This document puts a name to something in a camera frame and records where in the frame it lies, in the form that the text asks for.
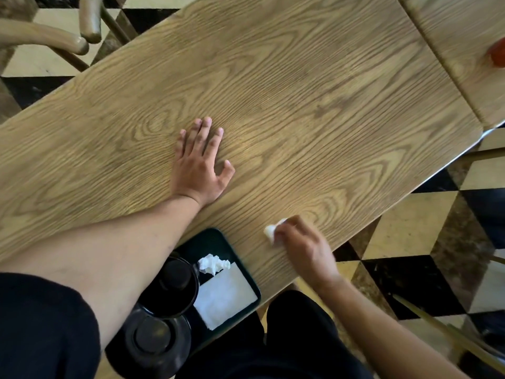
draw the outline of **red object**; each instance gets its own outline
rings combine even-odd
[[[494,66],[498,68],[505,68],[505,37],[498,40],[488,51]]]

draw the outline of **crumpled tissue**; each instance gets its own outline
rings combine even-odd
[[[263,232],[265,233],[265,235],[267,236],[267,238],[270,240],[270,243],[271,244],[274,244],[274,232],[275,232],[275,228],[277,226],[279,226],[281,223],[284,223],[286,222],[286,219],[287,218],[283,218],[281,219],[279,222],[277,222],[275,225],[268,225],[267,227],[265,227],[265,229],[263,230]]]
[[[257,300],[257,296],[234,262],[200,286],[194,307],[209,330],[241,312]]]
[[[216,275],[222,269],[229,269],[230,261],[222,261],[217,255],[208,254],[198,260],[198,269],[206,274]]]

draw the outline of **tray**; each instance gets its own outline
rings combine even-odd
[[[209,344],[212,340],[223,334],[231,326],[256,309],[261,302],[261,291],[223,233],[216,228],[205,229],[180,245],[174,252],[192,264],[197,263],[200,258],[205,257],[207,254],[217,255],[222,260],[229,260],[230,263],[235,262],[257,296],[256,301],[212,331],[205,326],[204,321],[201,319],[195,307],[191,306],[183,316],[186,317],[191,326],[191,352],[195,352]],[[211,278],[211,274],[199,273],[200,285],[203,285]]]

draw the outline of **table top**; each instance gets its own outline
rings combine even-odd
[[[0,126],[3,256],[166,198],[203,115],[236,174],[182,242],[221,229],[263,300],[295,278],[266,225],[337,247],[482,133],[396,0],[198,0]]]
[[[505,122],[505,69],[488,49],[505,37],[505,0],[402,0],[485,130]]]

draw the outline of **forearm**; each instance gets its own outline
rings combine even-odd
[[[174,197],[151,209],[37,242],[0,265],[77,290],[93,309],[104,347],[199,211]]]
[[[341,280],[319,293],[383,379],[466,378],[438,352]]]

